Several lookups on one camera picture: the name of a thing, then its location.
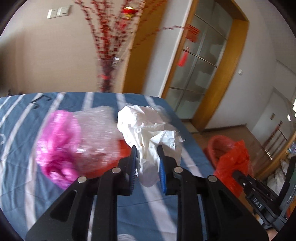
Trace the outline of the glass vase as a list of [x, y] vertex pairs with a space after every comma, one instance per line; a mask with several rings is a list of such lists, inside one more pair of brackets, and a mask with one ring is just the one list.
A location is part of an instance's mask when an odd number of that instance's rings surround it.
[[113, 92], [116, 83], [120, 59], [97, 59], [97, 90], [98, 92]]

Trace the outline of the red plastic trash basket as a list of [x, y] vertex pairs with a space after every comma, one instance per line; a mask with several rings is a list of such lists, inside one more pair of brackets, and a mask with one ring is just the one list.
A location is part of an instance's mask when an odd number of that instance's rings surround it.
[[214, 169], [217, 168], [220, 157], [228, 153], [235, 146], [235, 141], [223, 135], [216, 135], [210, 138], [203, 152], [211, 162]]

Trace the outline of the frosted glass sliding door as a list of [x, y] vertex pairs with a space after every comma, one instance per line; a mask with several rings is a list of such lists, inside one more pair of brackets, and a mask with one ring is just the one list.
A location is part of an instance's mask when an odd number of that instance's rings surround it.
[[186, 64], [177, 66], [166, 101], [180, 119], [192, 119], [224, 53], [233, 18], [217, 1], [199, 1], [182, 51]]

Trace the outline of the wooden stair railing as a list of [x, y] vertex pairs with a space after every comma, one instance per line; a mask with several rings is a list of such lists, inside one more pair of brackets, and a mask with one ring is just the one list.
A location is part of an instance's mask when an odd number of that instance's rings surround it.
[[280, 147], [287, 141], [287, 137], [281, 130], [282, 124], [283, 121], [280, 121], [274, 129], [274, 131], [262, 145], [265, 153], [267, 154], [270, 160], [274, 159], [275, 154], [278, 152]]

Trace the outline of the red plastic bag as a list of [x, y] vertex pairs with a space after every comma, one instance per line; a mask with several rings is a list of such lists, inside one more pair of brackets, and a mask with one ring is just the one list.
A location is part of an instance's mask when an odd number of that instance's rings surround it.
[[242, 193], [242, 186], [233, 178], [235, 171], [247, 175], [250, 156], [243, 140], [235, 142], [235, 146], [228, 153], [220, 157], [214, 175], [236, 196]]
[[106, 171], [117, 167], [119, 160], [125, 157], [128, 157], [131, 153], [131, 147], [126, 144], [124, 140], [119, 140], [119, 156], [115, 160], [111, 161], [111, 163], [107, 164], [106, 167], [99, 167], [95, 168], [94, 171], [86, 173], [86, 177], [91, 179], [91, 178], [96, 178], [102, 176]]

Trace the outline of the pink plastic bag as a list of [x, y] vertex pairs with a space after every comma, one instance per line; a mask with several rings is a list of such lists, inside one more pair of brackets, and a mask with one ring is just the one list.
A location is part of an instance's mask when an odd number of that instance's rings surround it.
[[67, 189], [79, 176], [74, 154], [81, 127], [73, 113], [56, 110], [50, 114], [36, 144], [36, 162], [54, 184]]

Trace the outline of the white plastic bag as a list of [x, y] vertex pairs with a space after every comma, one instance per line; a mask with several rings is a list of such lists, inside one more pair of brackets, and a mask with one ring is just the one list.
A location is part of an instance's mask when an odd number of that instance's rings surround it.
[[138, 151], [137, 176], [145, 187], [159, 181], [158, 145], [166, 156], [174, 158], [178, 165], [181, 163], [184, 139], [158, 109], [127, 105], [118, 112], [117, 128], [126, 144]]

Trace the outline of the cluttered goods pile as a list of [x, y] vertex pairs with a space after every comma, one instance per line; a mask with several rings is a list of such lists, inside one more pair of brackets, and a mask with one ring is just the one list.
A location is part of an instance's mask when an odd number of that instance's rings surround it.
[[284, 158], [280, 160], [280, 166], [267, 179], [267, 186], [277, 195], [280, 194], [287, 177], [287, 170], [290, 165], [290, 159], [295, 156], [295, 141], [288, 148]]

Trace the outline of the white wall switch plate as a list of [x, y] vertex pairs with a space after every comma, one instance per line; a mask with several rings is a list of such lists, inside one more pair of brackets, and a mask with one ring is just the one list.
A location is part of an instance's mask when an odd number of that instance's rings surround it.
[[47, 19], [58, 18], [62, 16], [68, 16], [71, 6], [63, 6], [60, 8], [49, 9]]

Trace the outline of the red blossom branches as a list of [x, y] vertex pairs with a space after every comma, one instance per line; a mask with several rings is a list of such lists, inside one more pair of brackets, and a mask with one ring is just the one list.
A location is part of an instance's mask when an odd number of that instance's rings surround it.
[[90, 28], [96, 55], [111, 60], [123, 45], [149, 20], [152, 13], [167, 1], [121, 1], [115, 12], [115, 1], [74, 1]]

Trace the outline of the red hanging door ornament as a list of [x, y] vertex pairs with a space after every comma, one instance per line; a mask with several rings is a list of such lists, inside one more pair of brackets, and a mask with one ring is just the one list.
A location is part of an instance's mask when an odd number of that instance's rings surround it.
[[183, 67], [186, 64], [187, 59], [188, 59], [188, 55], [189, 55], [189, 53], [187, 51], [185, 51], [185, 50], [182, 51], [182, 56], [178, 61], [179, 67]]

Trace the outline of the clear crumpled plastic bag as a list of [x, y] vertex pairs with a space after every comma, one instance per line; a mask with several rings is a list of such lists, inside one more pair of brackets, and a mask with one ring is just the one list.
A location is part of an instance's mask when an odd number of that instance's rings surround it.
[[74, 113], [81, 127], [80, 143], [76, 151], [76, 162], [82, 173], [106, 167], [119, 156], [121, 140], [114, 110], [110, 106], [99, 106]]

